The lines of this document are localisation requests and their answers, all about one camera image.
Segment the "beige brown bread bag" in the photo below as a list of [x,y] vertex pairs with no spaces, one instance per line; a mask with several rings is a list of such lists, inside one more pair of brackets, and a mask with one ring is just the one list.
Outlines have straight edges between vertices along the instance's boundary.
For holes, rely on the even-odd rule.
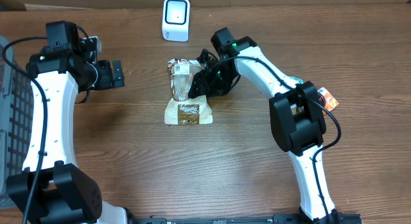
[[168,61],[172,98],[164,112],[167,125],[206,125],[213,122],[206,96],[189,98],[193,77],[204,69],[197,60],[173,58]]

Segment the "orange tissue pack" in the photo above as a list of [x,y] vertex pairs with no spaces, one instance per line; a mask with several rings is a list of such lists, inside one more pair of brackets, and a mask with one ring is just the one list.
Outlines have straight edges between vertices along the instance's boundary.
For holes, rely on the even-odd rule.
[[339,106],[339,102],[335,99],[335,97],[325,87],[321,87],[317,92],[321,93],[325,97],[325,99],[326,99],[325,109],[327,111],[331,112],[337,106]]

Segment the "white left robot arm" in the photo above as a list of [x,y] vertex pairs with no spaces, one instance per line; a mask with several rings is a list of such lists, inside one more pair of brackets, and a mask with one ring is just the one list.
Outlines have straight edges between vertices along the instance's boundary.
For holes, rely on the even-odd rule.
[[98,60],[98,37],[49,39],[23,75],[31,83],[31,139],[22,172],[6,192],[25,223],[132,223],[126,208],[105,202],[98,184],[77,165],[74,105],[80,92],[122,87],[120,61]]

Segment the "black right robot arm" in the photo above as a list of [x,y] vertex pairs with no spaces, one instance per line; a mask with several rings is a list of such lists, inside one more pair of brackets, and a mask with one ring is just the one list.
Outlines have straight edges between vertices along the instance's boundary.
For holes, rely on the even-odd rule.
[[223,96],[240,77],[250,80],[268,98],[272,135],[291,158],[301,194],[299,222],[338,223],[322,163],[327,110],[314,84],[282,73],[248,36],[235,39],[222,28],[211,43],[217,54],[202,50],[197,60],[205,68],[194,75],[189,98]]

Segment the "jar with green lid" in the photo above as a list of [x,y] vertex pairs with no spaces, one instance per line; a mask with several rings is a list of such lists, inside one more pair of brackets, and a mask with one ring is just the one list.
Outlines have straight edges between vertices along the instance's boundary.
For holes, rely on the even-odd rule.
[[321,106],[325,108],[326,107],[325,97],[321,93],[318,93],[318,96],[319,96],[319,101],[320,101]]

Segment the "large teal wipes pack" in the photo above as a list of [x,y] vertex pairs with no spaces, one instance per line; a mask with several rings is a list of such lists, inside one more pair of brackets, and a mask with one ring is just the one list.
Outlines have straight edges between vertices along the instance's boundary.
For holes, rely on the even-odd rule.
[[294,77],[294,76],[289,76],[290,79],[295,80],[297,83],[303,84],[304,81],[300,78]]

